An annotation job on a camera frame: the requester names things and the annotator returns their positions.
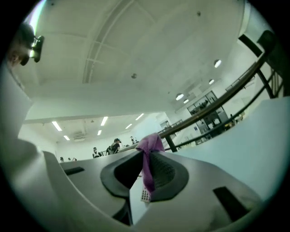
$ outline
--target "white ceiling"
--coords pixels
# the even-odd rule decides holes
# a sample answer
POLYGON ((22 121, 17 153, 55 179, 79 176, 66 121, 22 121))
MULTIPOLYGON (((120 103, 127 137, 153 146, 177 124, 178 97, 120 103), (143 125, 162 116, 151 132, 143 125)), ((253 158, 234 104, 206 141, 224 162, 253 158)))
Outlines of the white ceiling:
POLYGON ((17 73, 34 88, 134 82, 178 109, 178 92, 191 100, 192 89, 204 92, 209 79, 221 78, 243 10, 244 1, 237 0, 47 1, 37 31, 45 36, 41 60, 17 73), (216 59, 222 60, 217 69, 216 59))
POLYGON ((38 133, 46 136, 53 142, 65 141, 64 135, 67 135, 70 140, 73 138, 84 137, 86 140, 103 139, 110 136, 119 136, 122 133, 131 131, 134 126, 141 123, 147 115, 143 115, 139 120, 135 120, 139 115, 126 115, 109 117, 104 126, 101 126, 103 118, 89 118, 72 121, 58 121, 58 125, 62 131, 58 131, 52 123, 34 123, 29 126, 38 133), (125 129, 129 124, 133 124, 128 129, 125 129), (99 130, 102 130, 101 135, 97 136, 99 130))

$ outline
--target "metal railing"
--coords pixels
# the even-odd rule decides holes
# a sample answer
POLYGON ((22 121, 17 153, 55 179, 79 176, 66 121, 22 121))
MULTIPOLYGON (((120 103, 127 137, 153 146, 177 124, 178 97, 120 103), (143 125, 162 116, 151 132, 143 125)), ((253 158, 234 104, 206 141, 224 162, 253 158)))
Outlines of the metal railing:
MULTIPOLYGON (((283 86, 283 82, 280 84, 278 90, 276 93, 273 93, 272 89, 270 88, 269 82, 271 81, 271 79, 273 78, 275 71, 272 72, 271 76, 269 77, 268 80, 266 80, 266 78, 264 77, 264 75, 262 74, 262 72, 260 71, 260 68, 262 67, 262 65, 265 63, 267 57, 269 55, 269 52, 264 52, 259 59, 253 63, 253 65, 250 66, 250 68, 239 77, 239 82, 235 83, 234 86, 232 86, 230 89, 228 89, 228 91, 226 91, 224 93, 224 95, 222 95, 220 98, 218 98, 215 102, 213 102, 212 104, 208 105, 206 108, 202 109, 201 111, 199 111, 198 113, 196 113, 195 115, 192 115, 190 118, 188 118, 187 120, 184 120, 183 122, 173 126, 173 127, 169 127, 166 128, 166 130, 162 130, 159 135, 160 137, 163 139, 165 138, 169 144, 169 148, 166 150, 171 150, 172 152, 176 152, 177 151, 177 147, 181 147, 184 146, 186 144, 189 144, 193 141, 199 140, 207 135, 209 135, 210 133, 212 133, 213 131, 216 131, 218 129, 220 129, 221 127, 225 126, 227 123, 231 122, 232 120, 234 120, 239 114, 241 114, 245 109, 247 109, 258 97, 259 95, 266 89, 269 97, 270 98, 274 98, 277 97, 279 94, 279 91, 281 90, 282 86, 283 86), (211 112, 217 110, 218 108, 220 108, 222 105, 224 105, 227 101, 229 101, 232 97, 234 97, 241 89, 244 88, 244 86, 256 75, 258 74, 258 76, 260 77, 260 79, 262 80, 263 83, 263 88, 249 101, 249 103, 242 108, 238 113, 236 113, 233 117, 229 118, 228 120, 226 120, 225 122, 219 124, 218 126, 214 127, 213 129, 209 130, 207 133, 204 133, 196 138, 193 138, 189 141, 186 141, 184 143, 175 145, 174 142, 172 141, 172 139, 170 138, 171 134, 174 134, 175 132, 181 131, 183 129, 185 129, 186 127, 192 125, 193 123, 196 123, 197 121, 203 119, 205 116, 207 116, 208 114, 210 114, 211 112)), ((134 149, 137 146, 137 144, 132 145, 130 147, 127 147, 126 149, 123 149, 122 151, 126 151, 126 150, 131 150, 134 149)))

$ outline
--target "purple cloth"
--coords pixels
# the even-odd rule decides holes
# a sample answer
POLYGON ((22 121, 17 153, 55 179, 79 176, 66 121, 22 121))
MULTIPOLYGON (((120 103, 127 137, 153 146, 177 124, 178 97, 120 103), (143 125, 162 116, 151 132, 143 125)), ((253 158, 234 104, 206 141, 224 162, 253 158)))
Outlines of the purple cloth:
POLYGON ((151 194, 155 190, 154 180, 150 171, 149 156, 150 151, 164 151, 164 147, 159 134, 154 133, 143 138, 138 146, 137 150, 142 150, 143 154, 143 184, 151 194))

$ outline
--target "railing post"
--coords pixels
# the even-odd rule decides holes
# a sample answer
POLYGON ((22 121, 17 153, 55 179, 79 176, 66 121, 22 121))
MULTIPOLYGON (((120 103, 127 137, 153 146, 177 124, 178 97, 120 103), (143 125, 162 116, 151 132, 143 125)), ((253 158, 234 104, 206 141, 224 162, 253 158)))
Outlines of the railing post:
POLYGON ((261 72, 261 70, 258 70, 258 71, 257 71, 257 74, 258 74, 258 76, 260 77, 260 79, 261 79, 263 85, 265 86, 265 88, 266 88, 266 90, 267 90, 267 92, 268 92, 269 97, 270 97, 270 98, 275 98, 275 97, 274 97, 274 94, 273 94, 273 91, 271 90, 271 87, 270 87, 268 81, 266 80, 264 74, 261 72))
POLYGON ((176 148, 176 146, 174 145, 174 142, 172 141, 170 135, 166 136, 165 139, 166 139, 166 141, 167 141, 167 143, 168 143, 170 149, 172 150, 172 152, 176 152, 176 151, 177 151, 177 148, 176 148))

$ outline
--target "curved railing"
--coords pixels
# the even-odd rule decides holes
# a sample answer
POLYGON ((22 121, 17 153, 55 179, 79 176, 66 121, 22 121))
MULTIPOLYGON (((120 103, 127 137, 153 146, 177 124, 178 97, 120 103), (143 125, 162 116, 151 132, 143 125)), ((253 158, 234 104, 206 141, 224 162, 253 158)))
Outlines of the curved railing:
MULTIPOLYGON (((278 96, 279 91, 281 90, 282 86, 283 86, 283 82, 280 84, 278 91, 276 93, 273 93, 273 91, 271 90, 270 86, 269 86, 269 82, 270 80, 273 78, 275 71, 272 72, 271 76, 269 77, 268 80, 266 80, 266 78, 264 77, 264 75, 262 74, 262 72, 260 71, 260 68, 262 67, 262 65, 266 62, 268 55, 269 55, 270 51, 265 51, 260 57, 259 59, 253 63, 248 70, 246 70, 246 72, 244 74, 242 74, 239 77, 239 82, 237 82, 234 86, 232 86, 227 92, 225 92, 224 95, 222 95, 220 98, 218 98, 215 102, 213 102, 212 104, 208 105, 206 108, 202 109, 201 111, 199 111, 198 113, 196 113, 195 115, 192 115, 190 118, 188 118, 187 120, 184 120, 183 122, 173 126, 173 127, 169 127, 166 128, 165 130, 162 130, 159 135, 160 137, 163 139, 165 138, 169 144, 169 148, 166 150, 172 150, 172 152, 176 152, 177 151, 177 147, 181 147, 184 146, 186 144, 189 144, 193 141, 199 140, 207 135, 209 135, 211 132, 216 131, 218 129, 220 129, 221 127, 223 127, 225 124, 231 122, 232 120, 234 120, 238 115, 240 115, 245 109, 247 109, 258 97, 259 95, 263 92, 263 90, 267 90, 269 97, 270 98, 274 98, 278 96), (218 126, 214 127, 213 129, 209 130, 207 133, 204 133, 196 138, 193 138, 191 140, 188 140, 184 143, 175 145, 172 141, 172 139, 170 138, 170 135, 181 131, 183 129, 185 129, 186 127, 192 125, 193 123, 196 123, 197 121, 203 119, 205 116, 207 116, 208 114, 212 113, 213 111, 217 110, 218 108, 220 108, 222 105, 224 105, 227 101, 229 101, 232 97, 234 97, 241 89, 244 88, 244 86, 256 75, 258 74, 258 76, 260 77, 260 79, 262 80, 263 83, 263 87, 262 89, 250 100, 250 102, 244 107, 242 108, 238 113, 236 113, 234 116, 232 116, 231 118, 229 118, 228 120, 226 120, 223 123, 220 123, 218 126)), ((127 147, 125 149, 123 149, 122 151, 126 151, 126 150, 131 150, 134 149, 137 146, 137 144, 132 145, 130 147, 127 147)))

